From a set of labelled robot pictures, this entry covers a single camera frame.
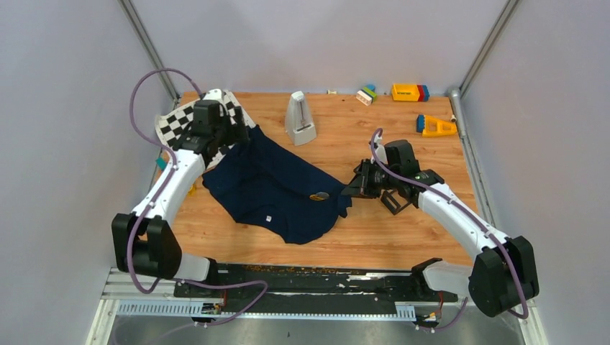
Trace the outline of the navy blue garment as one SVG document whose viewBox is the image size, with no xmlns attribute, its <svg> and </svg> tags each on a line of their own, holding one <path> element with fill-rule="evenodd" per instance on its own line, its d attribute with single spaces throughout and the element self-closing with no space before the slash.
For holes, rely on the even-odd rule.
<svg viewBox="0 0 610 345">
<path fill-rule="evenodd" d="M 204 187 L 235 222 L 266 228 L 288 244 L 306 244 L 347 217 L 352 199 L 341 195 L 345 184 L 264 133 L 243 157 L 226 170 L 203 175 Z M 330 198 L 310 200 L 317 192 Z"/>
</svg>

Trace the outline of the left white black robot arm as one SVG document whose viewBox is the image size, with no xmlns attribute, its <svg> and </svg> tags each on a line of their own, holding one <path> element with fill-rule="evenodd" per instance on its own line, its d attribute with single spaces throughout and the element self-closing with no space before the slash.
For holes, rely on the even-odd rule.
<svg viewBox="0 0 610 345">
<path fill-rule="evenodd" d="M 183 253 L 171 225 L 187 193 L 215 158 L 248 139 L 241 106 L 199 100 L 181 108 L 179 134 L 168 140 L 170 162 L 130 213 L 118 213 L 111 223 L 119 270 L 165 280 L 192 280 L 204 297 L 220 288 L 216 262 Z"/>
</svg>

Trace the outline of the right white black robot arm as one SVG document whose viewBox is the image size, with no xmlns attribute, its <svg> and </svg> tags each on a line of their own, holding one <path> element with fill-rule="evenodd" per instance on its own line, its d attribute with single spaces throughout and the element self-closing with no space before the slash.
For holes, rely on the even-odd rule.
<svg viewBox="0 0 610 345">
<path fill-rule="evenodd" d="M 540 293 L 533 246 L 523 236 L 511 238 L 463 203 L 433 170 L 423 170 L 405 139 L 382 143 L 373 135 L 372 156 L 355 168 L 343 194 L 378 198 L 393 214 L 414 206 L 431 216 L 465 249 L 470 266 L 429 259 L 413 268 L 411 290 L 420 300 L 438 291 L 473 301 L 486 316 L 504 312 L 525 319 L 527 302 Z"/>
</svg>

